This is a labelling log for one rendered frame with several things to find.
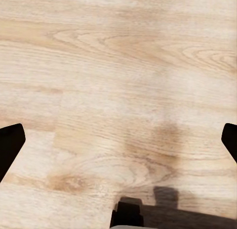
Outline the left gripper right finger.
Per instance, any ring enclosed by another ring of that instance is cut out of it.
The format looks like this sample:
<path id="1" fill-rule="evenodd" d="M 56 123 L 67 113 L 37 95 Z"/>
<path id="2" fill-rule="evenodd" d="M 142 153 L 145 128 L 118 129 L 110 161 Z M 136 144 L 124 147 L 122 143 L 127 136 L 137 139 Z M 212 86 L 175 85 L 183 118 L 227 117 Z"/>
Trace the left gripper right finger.
<path id="1" fill-rule="evenodd" d="M 222 131 L 221 141 L 237 163 L 237 125 L 226 123 Z"/>

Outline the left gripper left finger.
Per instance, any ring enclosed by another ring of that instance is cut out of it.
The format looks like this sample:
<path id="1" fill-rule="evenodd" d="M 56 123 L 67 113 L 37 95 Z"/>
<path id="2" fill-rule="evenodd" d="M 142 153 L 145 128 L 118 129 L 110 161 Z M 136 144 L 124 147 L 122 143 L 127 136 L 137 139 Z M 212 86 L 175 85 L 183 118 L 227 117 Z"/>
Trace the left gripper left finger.
<path id="1" fill-rule="evenodd" d="M 0 129 L 0 183 L 25 142 L 21 123 Z"/>

